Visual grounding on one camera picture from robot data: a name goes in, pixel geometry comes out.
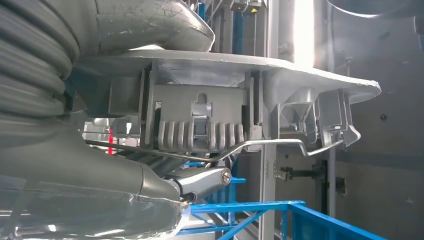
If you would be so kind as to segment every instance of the machinery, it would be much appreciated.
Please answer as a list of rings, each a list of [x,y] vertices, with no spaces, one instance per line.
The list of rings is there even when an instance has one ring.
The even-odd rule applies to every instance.
[[[424,2],[421,0],[328,0],[338,10],[363,18],[414,17],[419,46],[424,51]]]
[[[126,236],[172,231],[184,217],[177,203],[226,186],[242,149],[293,145],[311,156],[349,146],[361,136],[350,105],[381,92],[375,81],[284,60],[209,53],[214,33],[180,0],[3,0],[0,12],[0,175],[19,190],[0,201],[16,215],[2,221],[2,238],[46,237],[23,214],[55,219],[66,231],[50,229],[54,238],[119,234],[111,226]],[[148,45],[163,50],[131,50]],[[83,126],[67,121],[80,111],[132,117],[140,145],[84,141]],[[310,150],[317,139],[322,148]],[[180,169],[186,161],[204,166]],[[96,200],[41,194],[59,190],[101,191]],[[107,223],[67,220],[128,213],[128,201],[105,193],[146,204]],[[140,226],[140,216],[151,218]],[[103,232],[88,234],[96,227]]]

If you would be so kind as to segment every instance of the metal bracket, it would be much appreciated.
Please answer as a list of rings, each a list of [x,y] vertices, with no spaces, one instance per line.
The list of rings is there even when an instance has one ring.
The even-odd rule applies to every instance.
[[[227,186],[231,171],[226,167],[189,167],[171,172],[165,176],[179,187],[181,196],[193,203]]]
[[[275,177],[284,181],[293,180],[293,178],[309,177],[320,178],[324,176],[323,168],[313,165],[311,170],[293,170],[291,167],[281,167],[280,170],[275,171]]]
[[[265,178],[267,179],[268,178],[268,164],[269,162],[268,162],[268,160],[265,160]]]

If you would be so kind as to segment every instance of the concrete wall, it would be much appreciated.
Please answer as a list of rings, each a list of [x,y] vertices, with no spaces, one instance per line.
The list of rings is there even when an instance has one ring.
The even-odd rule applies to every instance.
[[[281,8],[292,6],[293,1],[280,2]],[[280,22],[281,44],[290,42],[290,26],[289,19]],[[352,106],[362,138],[337,153],[337,176],[346,179],[347,195],[337,197],[336,216],[391,240],[423,239],[424,53],[413,20],[358,18],[336,10],[334,32],[336,51],[352,57],[351,77],[378,81],[382,88],[377,98]],[[336,70],[346,72],[344,66]],[[240,175],[248,180],[237,197],[256,201],[260,155],[242,159]],[[277,166],[310,169],[314,163],[298,155],[286,158],[284,151],[277,156]],[[315,184],[308,178],[277,180],[277,200],[304,200],[317,209]]]

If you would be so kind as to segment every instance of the gray hose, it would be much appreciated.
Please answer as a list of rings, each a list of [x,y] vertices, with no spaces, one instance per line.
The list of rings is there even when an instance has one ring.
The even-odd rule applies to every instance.
[[[157,25],[161,31],[156,35],[144,32],[137,24],[132,36],[117,35],[107,38],[109,30],[119,30],[131,20],[147,21],[143,11],[132,14],[109,14],[112,7],[121,6],[149,11],[161,11],[162,1],[136,0],[3,0],[0,2],[0,177],[12,178],[25,183],[26,194],[18,197],[18,205],[32,215],[62,217],[86,216],[104,212],[125,213],[125,206],[112,205],[109,201],[90,207],[76,207],[78,202],[62,199],[42,199],[35,205],[31,202],[31,190],[42,191],[40,183],[60,186],[76,186],[104,191],[118,191],[151,198],[166,198],[179,201],[179,193],[173,186],[160,179],[143,163],[107,155],[87,146],[78,131],[58,116],[64,112],[64,104],[55,96],[65,90],[63,80],[73,70],[79,56],[102,52],[121,51],[146,43],[159,43],[170,48],[207,51],[213,42],[213,33],[208,35],[196,22],[194,13],[185,11],[180,18],[194,19],[190,24],[178,18],[163,21],[177,28]],[[176,7],[186,8],[179,0],[169,0]],[[193,37],[190,45],[176,41],[181,34]],[[10,205],[4,194],[1,209],[17,211],[18,205]],[[52,206],[62,206],[59,212],[51,212]],[[167,231],[175,227],[180,209],[170,205],[148,213],[148,224],[137,225],[137,231]],[[9,236],[18,218],[11,217],[0,224],[0,237]],[[122,219],[110,219],[111,226],[118,226]]]

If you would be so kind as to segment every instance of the blue metal railing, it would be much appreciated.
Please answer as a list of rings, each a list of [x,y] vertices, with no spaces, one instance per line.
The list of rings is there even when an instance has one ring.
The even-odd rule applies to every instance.
[[[226,233],[218,240],[228,240],[251,224],[267,211],[281,211],[281,240],[288,239],[289,222],[293,240],[384,240],[380,236],[319,213],[305,206],[303,201],[238,202],[222,204],[199,204],[191,206],[191,213],[212,214],[251,211],[254,214],[238,224],[195,227],[181,230],[177,235],[201,234],[209,232]]]

